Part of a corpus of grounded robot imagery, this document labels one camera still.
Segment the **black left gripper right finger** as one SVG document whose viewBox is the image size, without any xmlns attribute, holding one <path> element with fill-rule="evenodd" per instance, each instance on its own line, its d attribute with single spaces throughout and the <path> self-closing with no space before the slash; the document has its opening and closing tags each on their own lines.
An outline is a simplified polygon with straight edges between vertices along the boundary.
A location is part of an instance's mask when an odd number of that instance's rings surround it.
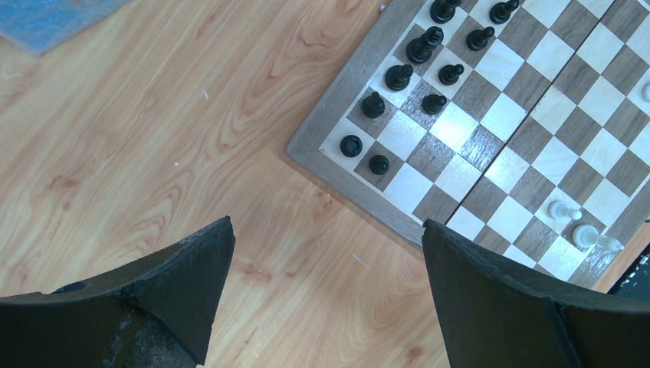
<svg viewBox="0 0 650 368">
<path fill-rule="evenodd" d="M 440 222 L 422 249 L 453 367 L 647 367 L 649 304 L 552 278 Z"/>
</svg>

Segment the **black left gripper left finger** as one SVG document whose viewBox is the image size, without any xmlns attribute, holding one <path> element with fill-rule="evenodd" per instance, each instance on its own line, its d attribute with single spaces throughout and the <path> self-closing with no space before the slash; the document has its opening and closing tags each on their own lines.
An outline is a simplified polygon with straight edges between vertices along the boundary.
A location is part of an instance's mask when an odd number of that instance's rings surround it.
<svg viewBox="0 0 650 368">
<path fill-rule="evenodd" d="M 3 367 L 205 362 L 235 235 L 229 217 L 111 271 L 1 299 Z"/>
</svg>

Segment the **wooden chess board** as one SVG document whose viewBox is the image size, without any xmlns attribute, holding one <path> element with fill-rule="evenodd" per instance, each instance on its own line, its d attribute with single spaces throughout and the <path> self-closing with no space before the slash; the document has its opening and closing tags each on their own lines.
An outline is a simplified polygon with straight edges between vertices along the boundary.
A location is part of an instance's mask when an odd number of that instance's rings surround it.
<svg viewBox="0 0 650 368">
<path fill-rule="evenodd" d="M 592 288 L 649 217 L 649 3 L 390 2 L 286 151 L 416 246 L 433 219 Z"/>
</svg>

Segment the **black chess piece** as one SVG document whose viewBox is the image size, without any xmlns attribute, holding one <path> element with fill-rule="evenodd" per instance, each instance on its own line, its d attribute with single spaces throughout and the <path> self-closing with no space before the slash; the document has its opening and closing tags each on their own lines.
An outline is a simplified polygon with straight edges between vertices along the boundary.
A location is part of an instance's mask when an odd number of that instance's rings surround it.
<svg viewBox="0 0 650 368">
<path fill-rule="evenodd" d="M 406 48 L 406 56 L 413 64 L 424 64 L 433 51 L 444 40 L 444 31 L 438 26 L 428 28 L 419 38 L 411 40 Z"/>
<path fill-rule="evenodd" d="M 408 87 L 412 75 L 412 65 L 393 65 L 387 70 L 384 81 L 390 90 L 401 91 Z"/>
<path fill-rule="evenodd" d="M 385 102 L 380 94 L 376 91 L 372 92 L 368 97 L 364 98 L 361 102 L 361 110 L 365 117 L 376 119 L 385 113 Z"/>
</svg>

